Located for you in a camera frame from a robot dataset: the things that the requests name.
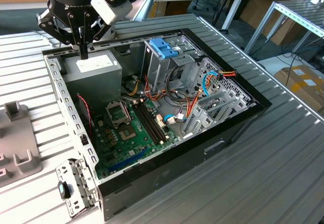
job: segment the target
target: open computer tower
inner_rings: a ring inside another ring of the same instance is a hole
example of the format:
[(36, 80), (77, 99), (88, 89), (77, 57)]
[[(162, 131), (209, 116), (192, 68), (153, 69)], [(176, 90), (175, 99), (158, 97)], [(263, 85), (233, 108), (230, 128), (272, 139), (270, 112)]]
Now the open computer tower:
[(189, 29), (44, 58), (78, 159), (57, 167), (71, 217), (105, 220), (199, 165), (271, 103)]

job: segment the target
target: ram slot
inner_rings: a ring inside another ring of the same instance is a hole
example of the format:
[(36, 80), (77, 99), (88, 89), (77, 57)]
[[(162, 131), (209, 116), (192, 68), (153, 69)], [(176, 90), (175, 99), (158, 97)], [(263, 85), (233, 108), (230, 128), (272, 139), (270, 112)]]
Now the ram slot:
[(151, 115), (147, 112), (147, 109), (143, 104), (137, 105), (134, 111), (156, 145), (159, 144), (160, 141), (166, 140), (164, 133), (152, 119)]

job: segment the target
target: slotted aluminum surface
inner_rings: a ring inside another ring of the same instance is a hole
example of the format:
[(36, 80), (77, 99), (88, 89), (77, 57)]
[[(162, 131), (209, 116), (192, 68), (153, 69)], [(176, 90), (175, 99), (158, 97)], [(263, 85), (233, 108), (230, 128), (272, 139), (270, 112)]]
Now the slotted aluminum surface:
[[(232, 146), (114, 217), (110, 223), (317, 223), (324, 214), (324, 125), (203, 19), (122, 22), (121, 37), (188, 27), (272, 103)], [(58, 43), (49, 35), (56, 46)], [(56, 166), (75, 157), (35, 33), (0, 36), (0, 106), (29, 107), (43, 170), (0, 189), (0, 223), (66, 223)], [(91, 209), (73, 223), (102, 223)]]
[(298, 0), (278, 2), (275, 4), (275, 9), (317, 36), (324, 36), (324, 7), (316, 6), (307, 0)]

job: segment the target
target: white label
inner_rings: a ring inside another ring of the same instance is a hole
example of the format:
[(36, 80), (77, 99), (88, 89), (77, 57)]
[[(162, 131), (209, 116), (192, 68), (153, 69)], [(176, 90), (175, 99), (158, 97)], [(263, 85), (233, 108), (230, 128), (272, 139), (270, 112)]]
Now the white label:
[(172, 49), (173, 49), (174, 51), (180, 51), (180, 50), (181, 50), (179, 46), (172, 47)]
[(87, 71), (93, 71), (100, 68), (112, 66), (113, 63), (107, 55), (102, 55), (102, 56), (91, 57), (86, 60), (78, 60), (76, 62), (76, 65), (78, 66), (80, 72), (84, 73)]
[(305, 75), (305, 73), (301, 69), (296, 69), (296, 70), (294, 70), (294, 72), (299, 76)]
[(177, 115), (177, 118), (178, 118), (178, 119), (183, 119), (183, 116), (184, 116), (184, 114), (180, 114), (180, 113), (179, 113), (179, 114)]
[(192, 136), (192, 135), (193, 135), (193, 133), (190, 132), (189, 134), (185, 135), (185, 136), (183, 137), (183, 139), (186, 139), (186, 138), (188, 138), (188, 137), (190, 137), (190, 136)]
[(309, 86), (316, 86), (316, 83), (315, 83), (313, 80), (311, 80), (311, 79), (309, 79), (309, 80), (304, 80), (304, 82), (306, 82), (307, 85), (309, 85)]

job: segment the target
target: blue drive bay handle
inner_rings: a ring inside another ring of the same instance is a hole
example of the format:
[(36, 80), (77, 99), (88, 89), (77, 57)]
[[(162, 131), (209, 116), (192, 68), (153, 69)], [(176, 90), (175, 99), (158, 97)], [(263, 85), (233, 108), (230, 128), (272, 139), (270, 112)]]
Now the blue drive bay handle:
[(163, 59), (178, 56), (179, 53), (174, 51), (170, 44), (165, 42), (162, 38), (153, 38), (150, 40), (151, 45), (162, 56)]

